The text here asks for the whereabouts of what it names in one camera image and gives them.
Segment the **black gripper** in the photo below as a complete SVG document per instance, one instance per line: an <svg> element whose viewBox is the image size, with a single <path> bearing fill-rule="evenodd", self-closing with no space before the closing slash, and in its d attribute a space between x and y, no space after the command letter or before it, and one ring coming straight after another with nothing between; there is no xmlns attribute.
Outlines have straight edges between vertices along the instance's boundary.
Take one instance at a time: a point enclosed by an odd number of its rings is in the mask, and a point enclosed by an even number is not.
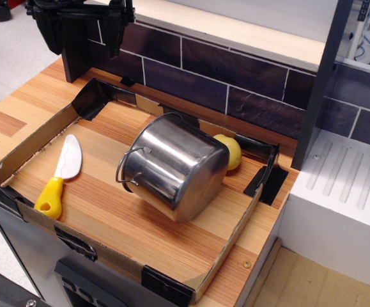
<svg viewBox="0 0 370 307"><path fill-rule="evenodd" d="M104 20L105 45L109 59L119 55L125 26L135 20L132 1L26 1L26 13L34 18L47 47L54 54L63 50L62 19Z"/></svg>

